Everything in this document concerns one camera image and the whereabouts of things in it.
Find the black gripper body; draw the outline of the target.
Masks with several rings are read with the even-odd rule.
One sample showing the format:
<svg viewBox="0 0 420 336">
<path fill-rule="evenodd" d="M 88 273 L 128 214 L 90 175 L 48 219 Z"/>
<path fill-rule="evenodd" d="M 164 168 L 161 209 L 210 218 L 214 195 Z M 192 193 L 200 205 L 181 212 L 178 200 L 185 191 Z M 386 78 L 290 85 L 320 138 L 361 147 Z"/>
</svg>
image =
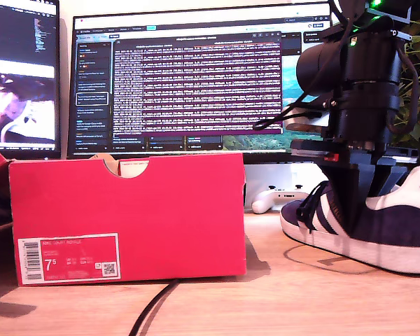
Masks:
<svg viewBox="0 0 420 336">
<path fill-rule="evenodd" d="M 327 153 L 339 153 L 350 163 L 375 163 L 385 155 L 392 134 L 408 134 L 417 123 L 419 85 L 412 86 L 408 121 L 395 125 L 400 108 L 395 83 L 359 83 L 330 102 L 330 118 L 322 141 L 294 140 L 292 154 L 313 158 L 321 165 Z"/>
</svg>

